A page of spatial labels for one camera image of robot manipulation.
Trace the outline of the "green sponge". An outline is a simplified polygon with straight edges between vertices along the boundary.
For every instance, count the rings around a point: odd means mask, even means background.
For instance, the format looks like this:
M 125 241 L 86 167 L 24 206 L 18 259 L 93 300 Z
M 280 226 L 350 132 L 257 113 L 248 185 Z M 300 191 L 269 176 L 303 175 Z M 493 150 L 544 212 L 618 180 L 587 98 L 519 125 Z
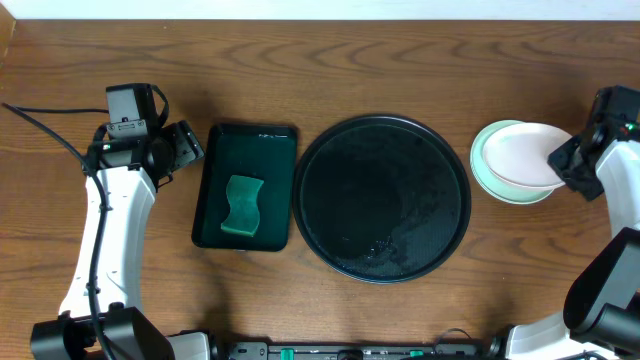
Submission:
M 226 186 L 229 213 L 221 223 L 228 234 L 253 237 L 260 224 L 258 196 L 264 181 L 241 175 L 232 175 Z

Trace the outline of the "pink plate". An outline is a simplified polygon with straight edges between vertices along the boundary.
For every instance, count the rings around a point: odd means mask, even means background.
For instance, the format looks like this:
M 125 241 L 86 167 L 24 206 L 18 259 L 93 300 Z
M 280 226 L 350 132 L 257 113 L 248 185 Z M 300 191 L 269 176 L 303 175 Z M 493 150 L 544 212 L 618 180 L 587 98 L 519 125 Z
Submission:
M 566 131 L 542 123 L 518 123 L 497 130 L 482 148 L 490 172 L 502 182 L 527 190 L 555 190 L 564 181 L 548 157 L 571 139 Z

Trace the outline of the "mint green plate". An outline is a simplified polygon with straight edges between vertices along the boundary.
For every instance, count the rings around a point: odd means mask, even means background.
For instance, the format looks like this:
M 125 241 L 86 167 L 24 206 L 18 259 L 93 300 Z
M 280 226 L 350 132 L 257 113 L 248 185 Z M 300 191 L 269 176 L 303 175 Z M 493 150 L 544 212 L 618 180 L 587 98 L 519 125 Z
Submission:
M 494 198 L 514 205 L 530 205 L 549 197 L 553 191 L 526 190 L 513 187 L 495 176 L 482 158 L 488 138 L 505 127 L 520 124 L 518 120 L 500 120 L 484 127 L 475 137 L 470 151 L 470 168 L 478 184 Z

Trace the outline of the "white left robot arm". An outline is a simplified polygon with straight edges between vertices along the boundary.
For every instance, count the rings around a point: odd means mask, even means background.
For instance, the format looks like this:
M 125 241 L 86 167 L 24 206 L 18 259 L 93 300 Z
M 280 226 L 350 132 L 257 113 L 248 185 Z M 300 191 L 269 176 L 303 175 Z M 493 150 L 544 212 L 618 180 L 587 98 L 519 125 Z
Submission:
M 202 158 L 186 121 L 102 126 L 82 158 L 87 216 L 74 277 L 57 319 L 34 325 L 37 359 L 209 359 L 205 331 L 163 335 L 144 315 L 140 273 L 157 190 Z

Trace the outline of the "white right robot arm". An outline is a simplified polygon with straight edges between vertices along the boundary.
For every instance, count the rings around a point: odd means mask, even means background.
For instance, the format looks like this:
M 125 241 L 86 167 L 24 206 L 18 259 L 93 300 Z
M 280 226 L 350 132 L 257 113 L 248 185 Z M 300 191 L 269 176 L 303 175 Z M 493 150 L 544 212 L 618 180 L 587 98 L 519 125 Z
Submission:
M 569 289 L 562 312 L 496 336 L 496 359 L 636 359 L 639 356 L 639 93 L 616 85 L 595 96 L 586 128 L 548 165 L 574 192 L 604 195 L 612 239 Z

